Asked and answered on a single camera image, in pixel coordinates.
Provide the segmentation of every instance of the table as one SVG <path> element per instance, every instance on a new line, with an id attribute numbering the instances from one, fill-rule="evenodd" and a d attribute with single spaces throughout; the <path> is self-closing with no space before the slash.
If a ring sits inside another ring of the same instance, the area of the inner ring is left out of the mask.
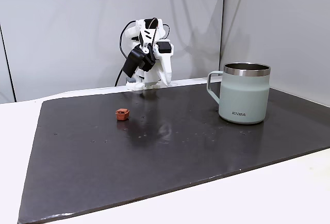
<path id="1" fill-rule="evenodd" d="M 174 81 L 171 87 L 204 83 L 204 78 L 187 79 Z M 122 91 L 127 91 L 125 86 L 0 105 L 1 223 L 17 222 L 42 102 Z M 330 149 L 55 223 L 328 223 L 329 199 Z"/>

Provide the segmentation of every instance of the white wall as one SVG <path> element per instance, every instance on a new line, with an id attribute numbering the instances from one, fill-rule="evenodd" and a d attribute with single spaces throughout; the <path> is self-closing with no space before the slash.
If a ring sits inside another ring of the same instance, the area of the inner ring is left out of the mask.
<path id="1" fill-rule="evenodd" d="M 14 96 L 10 84 L 2 36 L 0 34 L 0 104 L 11 102 L 14 102 Z"/>
<path id="2" fill-rule="evenodd" d="M 270 65 L 274 88 L 330 105 L 329 43 L 329 0 L 225 0 L 221 65 Z"/>
<path id="3" fill-rule="evenodd" d="M 0 0 L 16 97 L 113 86 L 124 63 L 120 32 L 131 20 L 152 17 L 171 27 L 173 79 L 206 76 L 219 64 L 222 6 L 223 0 Z M 123 49 L 129 52 L 128 43 Z"/>

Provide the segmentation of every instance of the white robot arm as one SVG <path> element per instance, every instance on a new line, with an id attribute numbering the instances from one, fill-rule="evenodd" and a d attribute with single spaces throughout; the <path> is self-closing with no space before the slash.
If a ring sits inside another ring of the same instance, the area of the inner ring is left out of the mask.
<path id="1" fill-rule="evenodd" d="M 134 27 L 126 30 L 125 37 L 131 40 L 132 51 L 123 71 L 135 81 L 126 83 L 129 89 L 159 88 L 160 82 L 169 85 L 174 46 L 165 36 L 163 22 L 157 18 L 137 20 Z"/>

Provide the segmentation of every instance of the dark tabletop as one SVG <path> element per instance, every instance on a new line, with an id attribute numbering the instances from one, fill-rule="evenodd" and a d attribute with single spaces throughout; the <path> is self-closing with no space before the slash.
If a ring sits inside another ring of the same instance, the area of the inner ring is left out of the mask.
<path id="1" fill-rule="evenodd" d="M 119 108 L 130 110 L 129 120 L 116 120 Z M 206 85 L 46 101 L 19 223 L 103 210 L 320 151 L 329 135 L 330 108 L 273 89 L 256 125 L 221 119 Z"/>

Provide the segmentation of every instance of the mug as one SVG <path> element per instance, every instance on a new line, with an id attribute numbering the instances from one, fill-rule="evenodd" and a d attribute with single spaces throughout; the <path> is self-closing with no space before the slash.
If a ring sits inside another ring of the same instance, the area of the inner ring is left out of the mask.
<path id="1" fill-rule="evenodd" d="M 222 75 L 220 97 L 211 90 L 212 74 Z M 219 104 L 223 119 L 240 124 L 262 122 L 266 116 L 270 67 L 250 62 L 229 63 L 207 76 L 207 91 Z"/>

